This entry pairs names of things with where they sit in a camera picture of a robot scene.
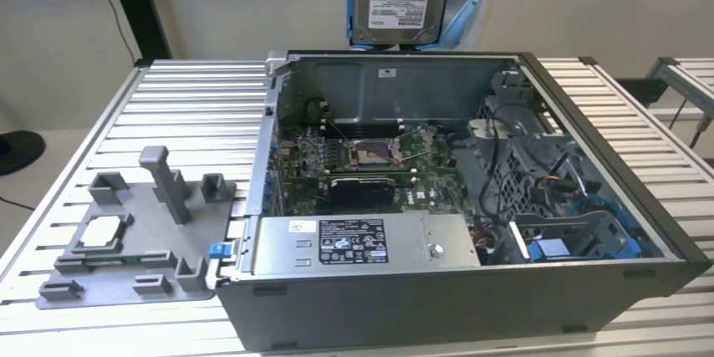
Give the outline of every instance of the black cable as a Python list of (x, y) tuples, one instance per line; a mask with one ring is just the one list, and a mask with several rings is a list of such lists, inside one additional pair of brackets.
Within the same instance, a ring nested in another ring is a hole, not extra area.
[(119, 30), (119, 35), (122, 36), (122, 41), (124, 42), (126, 50), (128, 51), (132, 57), (132, 64), (134, 64), (134, 62), (136, 61), (136, 56), (134, 56), (132, 48), (130, 47), (130, 43), (126, 41), (124, 30), (122, 29), (122, 23), (119, 22), (119, 13), (116, 11), (116, 7), (114, 6), (112, 0), (107, 0), (107, 2), (110, 3), (110, 7), (112, 8), (114, 21), (116, 22), (116, 28)]
[(34, 207), (28, 207), (27, 205), (19, 203), (19, 202), (11, 201), (7, 198), (3, 198), (2, 196), (0, 196), (0, 201), (2, 202), (7, 202), (8, 204), (15, 205), (16, 207), (22, 207), (22, 208), (24, 208), (24, 209), (27, 209), (30, 211), (35, 211)]
[[(493, 116), (486, 120), (486, 126), (489, 126), (489, 121), (491, 121), (491, 123), (493, 123)], [(501, 147), (501, 144), (499, 144), (499, 131), (495, 129), (495, 125), (494, 125), (493, 126), (491, 165), (489, 166), (489, 172), (486, 174), (486, 181), (483, 182), (483, 186), (481, 187), (479, 207), (481, 207), (481, 210), (483, 211), (483, 213), (486, 213), (486, 216), (491, 218), (491, 221), (497, 225), (499, 225), (502, 223), (501, 222), (501, 217), (498, 215), (498, 210), (497, 210), (497, 213), (493, 213), (486, 209), (485, 198), (486, 198), (486, 191), (487, 191), (489, 186), (491, 184), (493, 176), (495, 175), (495, 166), (499, 163), (499, 147)]]
[(556, 162), (554, 167), (550, 168), (550, 171), (548, 172), (549, 176), (558, 176), (558, 169), (561, 169), (561, 166), (564, 163), (566, 163), (566, 160), (569, 159), (570, 154), (568, 152), (564, 152), (561, 155), (561, 159)]
[(672, 127), (674, 127), (674, 124), (677, 123), (677, 119), (680, 118), (680, 114), (682, 113), (682, 109), (686, 104), (688, 104), (688, 99), (685, 98), (682, 101), (682, 104), (680, 105), (680, 109), (677, 109), (677, 113), (674, 114), (674, 117), (672, 118), (670, 130), (672, 130)]
[(697, 133), (694, 133), (694, 137), (692, 138), (690, 148), (694, 149), (697, 146), (697, 143), (700, 142), (700, 136), (702, 135), (702, 131), (698, 130)]

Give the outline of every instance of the metal frame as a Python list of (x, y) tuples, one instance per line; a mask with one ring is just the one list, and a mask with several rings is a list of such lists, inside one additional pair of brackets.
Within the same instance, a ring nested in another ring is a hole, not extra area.
[(144, 59), (170, 59), (167, 36), (154, 0), (119, 0)]
[[(578, 59), (542, 59), (548, 72), (641, 178), (680, 226), (714, 258), (714, 173), (682, 141), (602, 71)], [(16, 354), (207, 355), (245, 353), (223, 307), (199, 303), (39, 311), (32, 299), (54, 261), (54, 247), (67, 244), (88, 203), (82, 183), (98, 169), (126, 171), (142, 180), (126, 157), (146, 142), (181, 148), (177, 162), (191, 172), (223, 164), (243, 180), (237, 192), (229, 238), (243, 232), (243, 197), (255, 138), (237, 122), (263, 112), (242, 99), (265, 91), (262, 62), (158, 62), (135, 69), (94, 126), (10, 251), (0, 259), (0, 349)], [(510, 355), (592, 357), (714, 353), (714, 270), (674, 296), (637, 303), (597, 334), (489, 340), (459, 344), (343, 350), (343, 357)], [(337, 352), (318, 354), (335, 355)]]
[(706, 116), (714, 116), (714, 59), (660, 58), (648, 78), (662, 79)]

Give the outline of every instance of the workbench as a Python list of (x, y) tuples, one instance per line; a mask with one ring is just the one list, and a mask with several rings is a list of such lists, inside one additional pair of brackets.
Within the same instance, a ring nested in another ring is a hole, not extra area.
[[(541, 61), (684, 230), (714, 258), (714, 171), (600, 65), (580, 59)], [(138, 163), (144, 145), (167, 146), (169, 163), (181, 168), (187, 181), (219, 171), (238, 182), (229, 238), (242, 235), (266, 96), (263, 65), (263, 61), (167, 60), (132, 70), (0, 259), (0, 352), (72, 357), (247, 353), (218, 298), (46, 311), (36, 308), (35, 298), (92, 201), (87, 186), (96, 173), (120, 171), (128, 182), (151, 180)], [(223, 260), (219, 269), (233, 263)], [(710, 270), (674, 296), (637, 303), (596, 334), (314, 355), (714, 355), (713, 274)]]
[(662, 79), (705, 115), (714, 116), (714, 59), (660, 58), (648, 77)]

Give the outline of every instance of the blue clip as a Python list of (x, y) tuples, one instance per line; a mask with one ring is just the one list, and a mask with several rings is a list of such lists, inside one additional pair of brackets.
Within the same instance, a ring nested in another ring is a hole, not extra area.
[(215, 242), (209, 249), (209, 257), (211, 259), (231, 258), (234, 255), (234, 243), (231, 242)]

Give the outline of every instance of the wire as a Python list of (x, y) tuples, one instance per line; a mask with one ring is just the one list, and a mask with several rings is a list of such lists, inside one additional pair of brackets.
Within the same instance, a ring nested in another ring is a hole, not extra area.
[[(493, 124), (493, 115), (486, 120), (486, 126), (489, 125), (489, 121), (491, 121)], [(489, 185), (491, 184), (493, 176), (495, 175), (495, 166), (499, 163), (499, 147), (501, 147), (501, 139), (499, 139), (499, 131), (495, 128), (495, 125), (493, 125), (493, 152), (491, 152), (491, 165), (489, 165), (489, 172), (486, 174), (486, 181), (483, 182), (483, 186), (481, 187), (481, 193), (479, 193), (479, 207), (483, 213), (491, 218), (493, 222), (499, 224), (501, 223), (501, 217), (497, 213), (490, 212), (486, 209), (486, 191), (489, 189)]]
[(307, 138), (301, 138), (299, 141), (307, 142), (310, 145), (313, 145), (313, 148), (315, 149), (315, 153), (317, 153), (317, 166), (321, 166), (321, 161), (323, 160), (323, 156), (321, 155), (321, 150), (317, 147), (315, 143)]
[(680, 118), (680, 114), (682, 113), (682, 109), (686, 104), (688, 104), (688, 99), (685, 98), (682, 101), (682, 104), (680, 105), (680, 109), (677, 109), (677, 113), (674, 114), (674, 117), (672, 118), (670, 130), (672, 130), (672, 127), (674, 127), (674, 124), (677, 123), (677, 119)]
[(0, 196), (0, 201), (2, 202), (7, 202), (8, 204), (15, 205), (16, 207), (22, 207), (22, 208), (27, 209), (28, 211), (35, 211), (34, 207), (28, 207), (27, 205), (22, 204), (20, 202), (11, 201), (7, 198), (3, 198), (2, 196)]
[(333, 125), (333, 127), (335, 127), (337, 132), (341, 134), (342, 137), (345, 137), (347, 142), (351, 143), (353, 142), (351, 139), (347, 137), (347, 135), (345, 135), (343, 131), (339, 130), (339, 128), (337, 127), (337, 124), (333, 122), (333, 120), (325, 119), (325, 121), (327, 121)]
[(554, 167), (550, 168), (548, 171), (549, 176), (557, 176), (558, 175), (558, 169), (561, 169), (561, 166), (564, 163), (566, 163), (566, 159), (570, 157), (570, 154), (568, 152), (564, 152), (561, 155), (561, 159), (554, 164)]
[(694, 133), (694, 137), (692, 138), (690, 148), (694, 149), (697, 146), (697, 143), (700, 142), (700, 136), (702, 135), (702, 131), (698, 130), (697, 133)]
[(110, 3), (110, 7), (112, 8), (114, 21), (116, 23), (116, 28), (119, 30), (119, 35), (122, 36), (122, 41), (124, 42), (126, 50), (128, 51), (132, 57), (132, 64), (134, 64), (134, 62), (136, 61), (136, 56), (134, 56), (132, 47), (130, 46), (130, 43), (126, 41), (124, 30), (122, 29), (122, 23), (119, 22), (119, 13), (116, 11), (116, 7), (114, 6), (112, 0), (107, 0), (107, 2)]

